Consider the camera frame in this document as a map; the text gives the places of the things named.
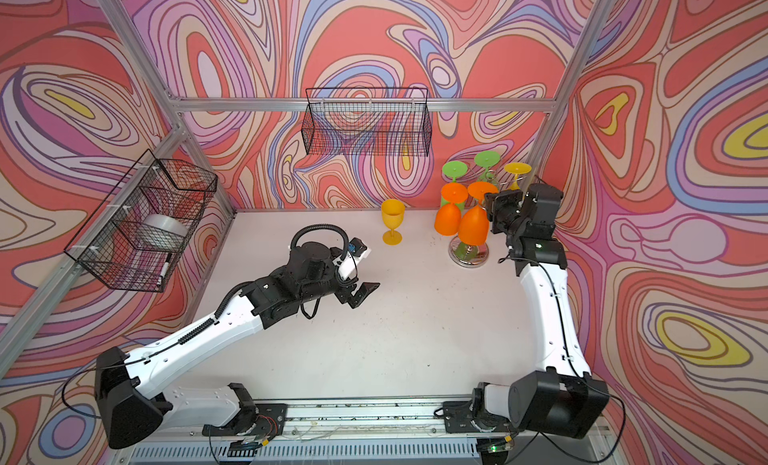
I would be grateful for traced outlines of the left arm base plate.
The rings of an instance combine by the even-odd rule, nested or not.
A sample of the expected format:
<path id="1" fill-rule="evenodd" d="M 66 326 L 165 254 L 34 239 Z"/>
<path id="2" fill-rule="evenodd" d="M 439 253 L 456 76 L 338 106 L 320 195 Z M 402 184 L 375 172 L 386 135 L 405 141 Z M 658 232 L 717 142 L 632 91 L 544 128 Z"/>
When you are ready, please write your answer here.
<path id="1" fill-rule="evenodd" d="M 227 424 L 204 425 L 205 437 L 255 436 L 274 439 L 283 434 L 288 405 L 286 403 L 256 403 L 239 411 Z"/>

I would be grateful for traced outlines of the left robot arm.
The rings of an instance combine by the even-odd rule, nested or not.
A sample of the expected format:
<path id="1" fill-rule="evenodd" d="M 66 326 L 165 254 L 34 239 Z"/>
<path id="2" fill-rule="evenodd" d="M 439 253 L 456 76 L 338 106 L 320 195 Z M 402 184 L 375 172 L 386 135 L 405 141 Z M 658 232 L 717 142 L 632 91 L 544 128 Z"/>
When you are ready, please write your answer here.
<path id="1" fill-rule="evenodd" d="M 361 239 L 337 225 L 306 226 L 292 237 L 285 265 L 235 285 L 212 313 L 130 352 L 113 347 L 101 353 L 94 395 L 109 448 L 126 449 L 170 428 L 200 426 L 208 437 L 254 432 L 262 414 L 244 385 L 185 390 L 175 380 L 283 319 L 313 319 L 307 303 L 334 296 L 359 307 L 379 286 L 358 278 L 369 254 Z"/>

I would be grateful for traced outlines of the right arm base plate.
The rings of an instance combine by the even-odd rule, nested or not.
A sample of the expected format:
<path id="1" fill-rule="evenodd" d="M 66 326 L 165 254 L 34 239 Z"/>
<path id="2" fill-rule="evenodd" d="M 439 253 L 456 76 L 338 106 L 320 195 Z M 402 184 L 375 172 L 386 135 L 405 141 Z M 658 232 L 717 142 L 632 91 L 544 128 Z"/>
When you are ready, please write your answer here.
<path id="1" fill-rule="evenodd" d="M 512 429 L 508 419 L 476 410 L 470 400 L 445 401 L 433 417 L 443 422 L 448 434 L 508 433 Z"/>

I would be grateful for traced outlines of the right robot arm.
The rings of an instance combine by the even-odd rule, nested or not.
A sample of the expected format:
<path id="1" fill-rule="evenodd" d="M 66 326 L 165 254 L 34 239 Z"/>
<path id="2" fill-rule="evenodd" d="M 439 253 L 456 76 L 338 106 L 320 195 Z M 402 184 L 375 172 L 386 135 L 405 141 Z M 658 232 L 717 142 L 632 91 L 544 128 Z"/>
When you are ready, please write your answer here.
<path id="1" fill-rule="evenodd" d="M 533 371 L 510 385 L 475 388 L 470 410 L 480 426 L 505 420 L 515 431 L 581 439 L 610 400 L 578 345 L 568 261 L 555 236 L 562 199 L 562 191 L 544 183 L 483 196 L 492 233 L 506 237 L 505 257 L 525 292 L 536 342 Z"/>

